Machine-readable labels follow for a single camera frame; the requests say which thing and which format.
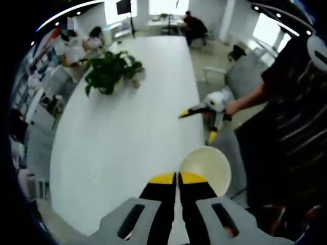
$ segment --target white wall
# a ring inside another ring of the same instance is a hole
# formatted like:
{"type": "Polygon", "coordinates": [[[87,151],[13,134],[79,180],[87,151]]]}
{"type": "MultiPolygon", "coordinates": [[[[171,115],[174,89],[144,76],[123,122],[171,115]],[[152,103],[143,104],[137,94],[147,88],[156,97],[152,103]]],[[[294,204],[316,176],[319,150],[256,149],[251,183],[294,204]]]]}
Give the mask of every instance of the white wall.
{"type": "Polygon", "coordinates": [[[275,22],[275,20],[261,13],[254,29],[253,36],[268,45],[273,46],[277,41],[280,32],[281,27],[275,22]]]}
{"type": "Polygon", "coordinates": [[[227,0],[190,0],[189,10],[217,37],[226,3],[227,0]]]}
{"type": "MultiPolygon", "coordinates": [[[[226,3],[227,0],[190,0],[189,10],[192,15],[201,19],[210,31],[217,34],[226,3]]],[[[150,19],[149,0],[137,0],[137,17],[134,18],[135,29],[143,29],[150,19]]]]}
{"type": "Polygon", "coordinates": [[[251,3],[247,0],[236,0],[229,32],[251,37],[259,15],[257,11],[251,9],[251,3]]]}
{"type": "MultiPolygon", "coordinates": [[[[210,31],[217,34],[226,3],[227,0],[190,0],[189,10],[194,16],[201,19],[210,31]]],[[[137,0],[137,17],[133,18],[135,29],[143,29],[150,19],[149,0],[137,0]]],[[[104,3],[74,17],[74,20],[76,30],[82,32],[82,35],[88,35],[95,26],[105,27],[104,3]]]]}
{"type": "Polygon", "coordinates": [[[80,35],[88,37],[90,31],[99,26],[104,28],[107,25],[106,16],[104,12],[104,3],[100,3],[85,13],[75,16],[74,27],[80,35]]]}
{"type": "Polygon", "coordinates": [[[137,17],[133,18],[134,28],[142,30],[150,19],[149,0],[137,0],[137,17]]]}

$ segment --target potted plant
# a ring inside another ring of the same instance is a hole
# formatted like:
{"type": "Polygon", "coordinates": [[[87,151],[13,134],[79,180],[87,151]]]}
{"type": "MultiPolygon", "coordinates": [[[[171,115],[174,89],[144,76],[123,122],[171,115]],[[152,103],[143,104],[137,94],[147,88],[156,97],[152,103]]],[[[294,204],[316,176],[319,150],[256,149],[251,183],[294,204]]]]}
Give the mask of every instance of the potted plant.
{"type": "Polygon", "coordinates": [[[160,19],[167,19],[168,14],[167,13],[162,13],[159,15],[160,19]]]}
{"type": "Polygon", "coordinates": [[[123,79],[132,80],[134,84],[134,76],[143,70],[142,63],[128,55],[126,51],[114,54],[107,51],[103,57],[90,59],[88,67],[93,70],[85,77],[87,85],[85,92],[87,96],[91,88],[96,88],[102,94],[112,94],[116,84],[122,82],[123,79]]]}

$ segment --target black striped shirt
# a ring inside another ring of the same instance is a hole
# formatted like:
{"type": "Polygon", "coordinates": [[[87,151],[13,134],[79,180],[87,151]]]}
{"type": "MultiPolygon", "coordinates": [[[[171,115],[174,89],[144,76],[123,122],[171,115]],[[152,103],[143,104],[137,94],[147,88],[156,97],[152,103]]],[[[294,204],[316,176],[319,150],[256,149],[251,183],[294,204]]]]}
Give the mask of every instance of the black striped shirt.
{"type": "Polygon", "coordinates": [[[313,65],[307,39],[290,40],[262,73],[281,157],[277,167],[287,193],[303,200],[327,192],[327,73],[313,65]]]}

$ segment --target desk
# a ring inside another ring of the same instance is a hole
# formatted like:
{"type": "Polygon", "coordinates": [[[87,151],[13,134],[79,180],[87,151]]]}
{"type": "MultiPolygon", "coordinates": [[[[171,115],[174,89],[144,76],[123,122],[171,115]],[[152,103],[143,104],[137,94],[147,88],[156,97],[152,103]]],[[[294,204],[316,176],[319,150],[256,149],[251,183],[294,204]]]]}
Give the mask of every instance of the desk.
{"type": "Polygon", "coordinates": [[[39,90],[35,93],[32,101],[30,103],[30,106],[26,113],[26,120],[25,120],[28,124],[33,119],[33,115],[36,111],[37,106],[39,105],[39,102],[41,101],[43,93],[44,93],[44,89],[43,89],[43,87],[40,87],[39,90]]]}
{"type": "Polygon", "coordinates": [[[54,95],[58,94],[67,83],[68,79],[69,75],[62,65],[50,68],[49,71],[47,70],[41,81],[47,97],[52,98],[54,95]]]}
{"type": "MultiPolygon", "coordinates": [[[[164,27],[168,27],[168,24],[169,24],[169,21],[168,21],[168,18],[167,18],[167,19],[161,19],[161,20],[158,20],[158,21],[150,20],[147,23],[146,26],[147,27],[160,27],[160,28],[164,28],[164,27]]],[[[181,19],[171,19],[170,20],[170,26],[171,27],[177,27],[178,35],[179,36],[182,36],[180,27],[183,26],[183,25],[184,25],[184,21],[181,20],[181,19]]]]}
{"type": "Polygon", "coordinates": [[[139,59],[146,78],[112,95],[80,81],[56,132],[50,166],[52,206],[68,224],[90,235],[100,220],[155,175],[178,171],[184,157],[204,145],[200,115],[178,120],[199,103],[185,38],[137,37],[115,43],[139,59]]]}
{"type": "Polygon", "coordinates": [[[253,41],[255,41],[257,44],[259,44],[260,47],[262,47],[263,49],[265,49],[266,51],[268,51],[269,54],[271,54],[273,57],[277,58],[278,56],[278,51],[274,50],[270,45],[268,45],[267,43],[252,37],[253,41]]]}
{"type": "Polygon", "coordinates": [[[127,21],[127,19],[123,20],[121,22],[112,24],[109,27],[102,29],[107,44],[112,44],[112,42],[114,40],[116,40],[117,38],[132,34],[131,28],[122,29],[122,26],[124,25],[123,22],[125,22],[125,21],[127,21]]]}

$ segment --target person sitting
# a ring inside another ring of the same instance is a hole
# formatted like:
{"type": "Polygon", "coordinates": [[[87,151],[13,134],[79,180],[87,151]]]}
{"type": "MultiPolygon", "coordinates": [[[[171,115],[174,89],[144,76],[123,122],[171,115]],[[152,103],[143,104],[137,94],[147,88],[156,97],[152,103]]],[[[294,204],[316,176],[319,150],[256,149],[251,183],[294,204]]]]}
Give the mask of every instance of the person sitting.
{"type": "Polygon", "coordinates": [[[92,49],[105,45],[104,35],[101,27],[94,27],[90,32],[88,44],[92,49]]]}
{"type": "Polygon", "coordinates": [[[30,75],[27,79],[27,84],[29,88],[37,91],[41,88],[41,82],[40,82],[41,75],[37,72],[35,65],[31,66],[29,71],[30,71],[30,75]]]}
{"type": "Polygon", "coordinates": [[[186,17],[184,18],[184,22],[186,23],[186,41],[188,42],[188,46],[191,45],[193,40],[198,38],[204,38],[205,34],[208,32],[208,29],[205,27],[204,23],[198,18],[191,15],[190,11],[186,11],[186,17]]]}

